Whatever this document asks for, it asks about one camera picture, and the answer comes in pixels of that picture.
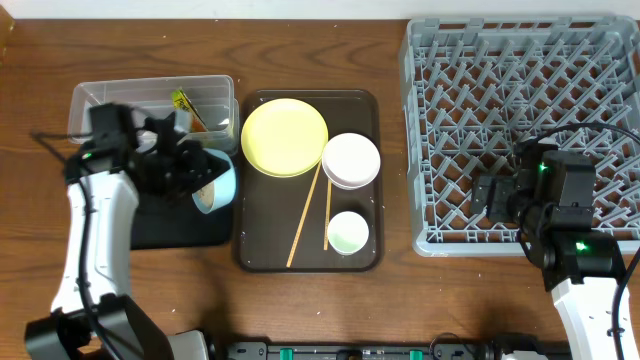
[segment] wooden stick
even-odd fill
[[[329,248],[329,217],[331,216],[331,180],[327,179],[327,213],[324,217],[324,249]]]
[[[304,219],[307,217],[307,210],[309,210],[309,204],[311,204],[311,198],[313,197],[313,190],[316,188],[316,180],[318,180],[318,172],[320,172],[320,164],[316,168],[316,174],[313,176],[313,182],[309,189],[309,195],[307,195],[307,202],[304,204],[304,210],[302,210],[302,216],[300,217],[300,223],[298,224],[298,231],[296,231],[296,237],[293,239],[293,245],[291,246],[291,252],[289,252],[289,260],[287,260],[287,267],[291,267],[293,262],[293,254],[296,253],[296,247],[298,246],[298,239],[300,239],[300,233],[302,232],[302,225],[304,225]]]

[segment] light blue bowl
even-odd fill
[[[233,167],[233,163],[231,162],[231,158],[225,152],[214,149],[204,149],[209,154],[217,157],[218,159],[222,159],[229,163],[229,170],[225,171],[224,174],[218,176],[215,180],[213,180],[213,206],[208,207],[205,205],[198,195],[191,194],[193,198],[193,202],[198,207],[198,210],[203,214],[208,214],[214,210],[217,210],[225,205],[228,205],[233,201],[233,198],[236,196],[236,170]]]

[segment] yellow bowl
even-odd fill
[[[300,100],[277,99],[249,115],[240,143],[258,171],[284,178],[318,164],[328,140],[327,124],[318,110]]]

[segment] tray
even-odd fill
[[[399,54],[411,230],[423,256],[523,255],[516,230],[470,212],[475,174],[556,126],[640,126],[640,33],[628,17],[412,20]],[[640,242],[640,149],[609,131],[556,136],[597,169],[594,229]]]
[[[361,90],[262,90],[245,102],[245,118],[258,106],[278,98],[294,98],[314,106],[324,117],[329,138],[356,132],[378,148],[378,109],[375,98]],[[332,187],[331,216],[352,210],[370,226],[365,247],[350,256],[323,250],[327,177],[320,169],[313,198],[290,268],[286,267],[300,216],[316,167],[293,178],[273,178],[243,160],[242,218],[236,258],[252,272],[358,272],[374,267],[382,255],[382,176],[354,191]]]

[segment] black tray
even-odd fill
[[[274,99],[293,98],[315,107],[324,117],[329,138],[346,132],[367,136],[380,148],[378,106],[361,90],[262,90],[244,102],[248,117],[258,106]],[[363,188],[345,191],[333,187],[331,216],[355,211],[369,224],[369,240],[350,256],[324,245],[327,176],[320,169],[313,198],[298,240],[293,263],[286,267],[300,216],[316,167],[293,178],[262,174],[243,159],[242,217],[235,254],[240,266],[252,272],[358,272],[373,268],[382,251],[382,171]]]

